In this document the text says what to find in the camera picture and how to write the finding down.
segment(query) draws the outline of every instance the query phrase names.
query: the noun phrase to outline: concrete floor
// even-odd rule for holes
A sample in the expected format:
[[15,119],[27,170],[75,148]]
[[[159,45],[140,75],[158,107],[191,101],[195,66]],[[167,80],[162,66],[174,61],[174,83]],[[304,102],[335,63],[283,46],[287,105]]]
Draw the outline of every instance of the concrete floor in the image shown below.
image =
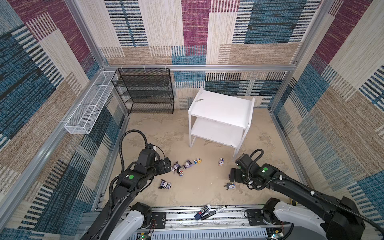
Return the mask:
[[[201,138],[196,138],[194,146],[190,148],[187,110],[175,109],[174,114],[132,114],[127,129],[142,131],[148,143],[159,146],[172,164],[178,161],[181,165],[188,159],[202,159],[200,164],[184,170],[182,177],[173,172],[156,176],[153,183],[140,193],[132,204],[142,202],[152,207],[264,204],[270,197],[290,201],[288,197],[272,190],[249,190],[243,184],[236,184],[235,189],[226,190],[224,185],[229,182],[230,169],[236,167],[232,161],[234,148]],[[122,150],[126,167],[137,160],[143,148],[144,141],[139,134],[130,133],[125,137]],[[269,163],[298,180],[269,111],[262,108],[255,108],[251,127],[238,156],[243,153],[251,154],[257,148],[264,150],[263,157],[258,161],[260,166]],[[218,165],[221,157],[225,162],[223,166]],[[111,179],[120,171],[118,157]],[[172,188],[158,189],[161,179],[171,182]]]

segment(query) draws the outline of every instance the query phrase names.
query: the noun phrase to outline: white mesh basket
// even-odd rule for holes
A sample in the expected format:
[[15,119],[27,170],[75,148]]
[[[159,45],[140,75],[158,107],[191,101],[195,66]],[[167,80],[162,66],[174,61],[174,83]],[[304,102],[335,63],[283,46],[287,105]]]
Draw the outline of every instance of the white mesh basket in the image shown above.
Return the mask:
[[98,76],[65,124],[65,129],[70,134],[89,134],[91,132],[113,89],[111,82],[113,78],[117,78],[117,76],[112,71],[103,71]]

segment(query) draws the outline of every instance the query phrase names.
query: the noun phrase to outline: marker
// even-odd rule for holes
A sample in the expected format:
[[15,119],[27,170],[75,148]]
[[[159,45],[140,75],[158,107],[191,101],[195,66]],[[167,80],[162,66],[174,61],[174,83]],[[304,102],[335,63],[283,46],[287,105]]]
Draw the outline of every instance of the marker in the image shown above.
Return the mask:
[[206,213],[209,209],[211,209],[211,205],[207,204],[202,210],[195,214],[195,219],[199,220],[201,216]]
[[204,215],[201,217],[201,220],[204,220],[204,219],[207,219],[213,215],[215,215],[216,213],[218,212],[221,212],[222,210],[226,209],[227,208],[227,205],[222,205],[221,207],[219,207],[218,209],[216,209],[215,211],[212,211],[210,213],[208,213],[207,215]]

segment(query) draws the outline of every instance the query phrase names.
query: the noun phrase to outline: wire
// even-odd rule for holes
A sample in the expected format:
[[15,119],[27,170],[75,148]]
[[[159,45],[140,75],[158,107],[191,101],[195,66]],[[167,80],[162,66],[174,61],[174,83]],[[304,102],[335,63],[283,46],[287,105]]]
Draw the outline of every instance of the wire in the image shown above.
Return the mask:
[[[157,147],[156,145],[153,145],[153,146],[154,146],[154,147]],[[157,148],[161,150],[161,148],[159,148],[159,147],[157,147]],[[163,150],[161,150],[161,152],[163,153],[163,156],[164,156],[164,158],[165,158],[166,156],[165,156]]]
[[111,183],[109,184],[109,192],[108,192],[108,195],[109,195],[109,206],[108,206],[108,217],[107,219],[110,219],[111,216],[112,216],[112,205],[113,205],[113,184],[115,183],[115,181],[119,179],[119,176],[116,176],[112,179]]
[[[296,206],[296,201],[292,199],[292,206]],[[293,223],[291,223],[291,227],[289,228],[288,232],[283,236],[283,238],[281,238],[280,240],[285,240],[289,237],[289,235],[291,235],[292,231],[293,231],[293,227],[295,225]]]
[[153,232],[152,232],[152,234],[155,232],[155,224],[156,224],[156,219],[154,219],[153,220]]
[[102,230],[102,228],[105,226],[105,224],[107,223],[107,221],[108,221],[108,219],[106,218],[105,220],[104,220],[104,223],[103,223],[103,225],[101,226],[101,228],[97,231],[97,233],[95,234],[95,235],[93,235],[89,240],[92,240],[92,238],[94,238],[96,235],[98,235],[99,234],[99,232]]
[[139,133],[143,138],[144,138],[144,142],[145,142],[145,148],[148,148],[148,142],[147,142],[147,138],[145,137],[144,133],[142,133],[142,131],[139,131],[139,130],[136,130],[136,129],[131,129],[129,131],[126,131],[120,138],[120,142],[119,142],[119,154],[120,154],[120,161],[121,161],[121,172],[124,172],[125,168],[124,168],[124,158],[122,156],[122,141],[123,139],[125,138],[125,136],[127,136],[129,133],[131,132],[137,132]]
[[257,156],[252,162],[251,164],[249,164],[248,168],[247,168],[247,179],[249,182],[251,182],[251,177],[250,177],[250,172],[251,172],[251,168],[253,167],[253,165],[257,162],[257,160],[259,160],[263,155],[264,155],[264,150],[262,149],[256,149],[253,151],[253,153],[251,153],[251,156],[252,157],[256,152],[261,152],[259,156]]
[[282,221],[281,222],[281,232],[284,234],[284,223]]

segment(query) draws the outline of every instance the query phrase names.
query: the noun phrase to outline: black wire rack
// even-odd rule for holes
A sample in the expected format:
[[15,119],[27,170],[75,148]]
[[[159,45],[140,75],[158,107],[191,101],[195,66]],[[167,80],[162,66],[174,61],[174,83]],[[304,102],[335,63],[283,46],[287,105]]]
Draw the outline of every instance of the black wire rack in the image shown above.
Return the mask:
[[112,81],[128,113],[173,113],[175,99],[168,68],[118,68]]

